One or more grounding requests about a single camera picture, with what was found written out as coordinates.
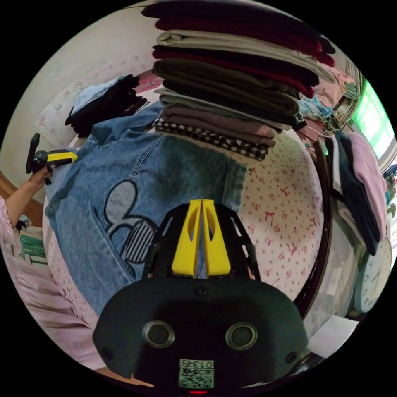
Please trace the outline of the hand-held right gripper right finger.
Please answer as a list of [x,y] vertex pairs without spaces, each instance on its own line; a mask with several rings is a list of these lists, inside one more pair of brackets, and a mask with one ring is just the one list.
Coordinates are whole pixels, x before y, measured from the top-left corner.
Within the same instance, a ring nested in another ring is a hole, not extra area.
[[213,200],[202,200],[202,214],[207,277],[228,276],[231,265]]

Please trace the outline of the person's left hand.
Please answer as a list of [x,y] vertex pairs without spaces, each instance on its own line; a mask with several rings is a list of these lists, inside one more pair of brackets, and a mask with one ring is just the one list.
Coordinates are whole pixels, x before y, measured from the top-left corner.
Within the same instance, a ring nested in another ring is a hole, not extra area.
[[27,181],[29,189],[33,194],[37,193],[45,184],[46,179],[49,179],[53,174],[53,170],[48,170],[47,167],[43,167],[35,172]]

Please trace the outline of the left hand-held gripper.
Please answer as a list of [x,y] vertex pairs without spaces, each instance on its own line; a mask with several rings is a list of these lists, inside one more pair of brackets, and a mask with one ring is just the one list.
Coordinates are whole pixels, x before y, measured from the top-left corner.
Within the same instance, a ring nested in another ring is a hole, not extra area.
[[55,164],[70,164],[76,160],[77,155],[71,151],[37,151],[32,157],[32,175],[37,174],[45,168],[50,176],[45,177],[43,180],[45,185],[49,186],[52,184],[51,175],[55,169]]

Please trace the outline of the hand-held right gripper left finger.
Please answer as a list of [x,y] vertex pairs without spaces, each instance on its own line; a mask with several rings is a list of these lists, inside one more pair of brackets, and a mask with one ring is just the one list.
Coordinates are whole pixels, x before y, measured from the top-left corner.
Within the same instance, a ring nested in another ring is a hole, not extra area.
[[191,200],[187,207],[172,263],[172,272],[178,276],[196,277],[201,208],[201,199]]

